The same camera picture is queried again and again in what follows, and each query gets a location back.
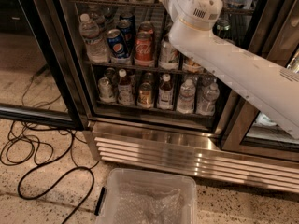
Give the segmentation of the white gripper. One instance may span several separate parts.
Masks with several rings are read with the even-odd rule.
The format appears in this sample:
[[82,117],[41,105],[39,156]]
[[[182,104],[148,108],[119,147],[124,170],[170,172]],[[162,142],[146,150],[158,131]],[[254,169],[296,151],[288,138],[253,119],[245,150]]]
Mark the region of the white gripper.
[[197,30],[211,30],[219,18],[222,0],[159,0],[171,21],[181,21]]

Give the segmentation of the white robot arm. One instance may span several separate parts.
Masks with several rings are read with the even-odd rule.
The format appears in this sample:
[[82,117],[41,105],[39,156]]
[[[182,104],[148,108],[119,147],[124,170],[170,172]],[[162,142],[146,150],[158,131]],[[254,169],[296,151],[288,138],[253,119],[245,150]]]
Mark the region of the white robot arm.
[[299,76],[212,32],[222,0],[159,0],[173,22],[171,45],[202,65],[293,138],[299,138]]

